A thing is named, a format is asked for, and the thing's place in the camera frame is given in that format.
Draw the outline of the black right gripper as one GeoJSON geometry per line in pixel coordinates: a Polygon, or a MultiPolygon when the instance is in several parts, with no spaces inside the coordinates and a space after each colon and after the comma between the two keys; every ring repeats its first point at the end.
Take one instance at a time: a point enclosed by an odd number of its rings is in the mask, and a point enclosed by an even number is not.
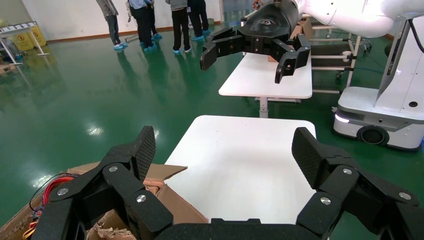
{"type": "Polygon", "coordinates": [[[303,33],[289,39],[299,20],[297,4],[292,0],[274,0],[261,6],[244,26],[227,27],[207,36],[200,55],[200,69],[208,70],[217,58],[246,53],[273,53],[278,62],[274,82],[293,76],[307,65],[311,45],[303,33]]]}

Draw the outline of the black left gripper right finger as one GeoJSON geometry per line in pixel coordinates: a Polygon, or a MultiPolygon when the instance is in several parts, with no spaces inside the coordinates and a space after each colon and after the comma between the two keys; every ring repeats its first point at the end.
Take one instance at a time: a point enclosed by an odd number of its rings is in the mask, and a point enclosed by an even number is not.
{"type": "Polygon", "coordinates": [[[362,167],[342,148],[319,142],[305,127],[294,131],[292,155],[315,190],[296,219],[318,238],[330,237],[343,213],[380,240],[421,240],[424,210],[410,191],[362,167]]]}

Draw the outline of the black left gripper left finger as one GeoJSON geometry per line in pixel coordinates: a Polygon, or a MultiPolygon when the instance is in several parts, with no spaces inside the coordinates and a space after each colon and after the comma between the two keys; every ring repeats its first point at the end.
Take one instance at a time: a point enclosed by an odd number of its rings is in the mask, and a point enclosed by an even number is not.
{"type": "Polygon", "coordinates": [[[152,126],[144,126],[133,142],[112,147],[96,167],[51,191],[32,238],[84,240],[114,210],[136,239],[155,239],[174,221],[143,183],[155,153],[152,126]]]}

